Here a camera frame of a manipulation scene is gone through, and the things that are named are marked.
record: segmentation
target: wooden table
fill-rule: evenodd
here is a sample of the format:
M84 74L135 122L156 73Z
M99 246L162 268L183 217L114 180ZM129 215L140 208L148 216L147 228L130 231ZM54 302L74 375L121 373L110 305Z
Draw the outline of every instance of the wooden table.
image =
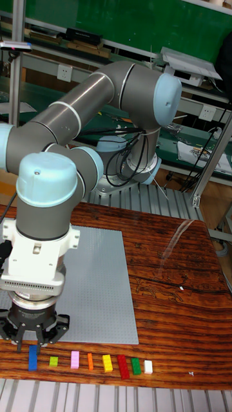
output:
M14 216L11 209L8 217ZM0 377L231 389L232 299L205 224L85 203L74 210L72 223L122 231L139 345L49 344L38 356L38 370L28 372L29 342L17 353L14 345L1 341ZM80 351L75 371L70 369L71 350ZM88 370L88 352L93 353L93 371ZM101 357L108 353L113 372L105 374ZM127 358L130 380L120 378L118 354ZM51 355L59 357L57 368L49 367ZM132 375L130 357L140 359L142 375ZM143 373L144 359L153 361L152 375Z

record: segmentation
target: green wall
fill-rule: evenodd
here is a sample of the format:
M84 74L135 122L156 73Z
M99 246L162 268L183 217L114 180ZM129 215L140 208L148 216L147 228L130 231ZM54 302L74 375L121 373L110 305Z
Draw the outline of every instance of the green wall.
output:
M0 0L12 12L13 0ZM27 0L26 16L78 26L107 40L159 52L162 46L214 62L232 15L181 0Z

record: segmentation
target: red lego brick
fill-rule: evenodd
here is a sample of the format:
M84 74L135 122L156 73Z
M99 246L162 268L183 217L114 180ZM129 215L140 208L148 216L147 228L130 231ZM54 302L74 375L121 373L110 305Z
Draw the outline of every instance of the red lego brick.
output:
M129 374L129 371L128 371L128 366L126 364L125 355L118 355L117 356L117 361L118 361L118 364L119 364L121 379L129 379L130 374Z

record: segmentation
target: blue lego brick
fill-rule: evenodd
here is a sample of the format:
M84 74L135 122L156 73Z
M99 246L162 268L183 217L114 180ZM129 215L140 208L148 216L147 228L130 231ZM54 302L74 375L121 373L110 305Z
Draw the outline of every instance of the blue lego brick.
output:
M37 346L29 346L29 362L28 362L28 371L37 371Z

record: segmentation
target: lego brick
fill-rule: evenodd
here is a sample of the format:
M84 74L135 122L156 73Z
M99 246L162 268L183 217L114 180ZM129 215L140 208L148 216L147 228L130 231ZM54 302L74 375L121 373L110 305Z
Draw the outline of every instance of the lego brick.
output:
M79 368L79 351L72 350L71 352L71 369Z
M144 361L144 373L147 373L148 375L151 375L153 373L152 361L151 360L145 360Z
M117 356L117 361L119 364L119 371L120 371L120 375L121 375L121 379L129 379L130 374L128 371L128 366L126 363L126 357L125 355L118 355Z
M131 366L133 375L141 375L141 368L139 364L139 358L131 358Z
M91 353L88 353L88 365L89 365L89 370L93 370L93 357Z
M49 366L58 365L58 356L50 356Z
M28 371L37 371L37 345L29 346Z
M104 366L104 372L112 372L113 366L112 366L110 355L103 355L102 361L103 361L103 366Z

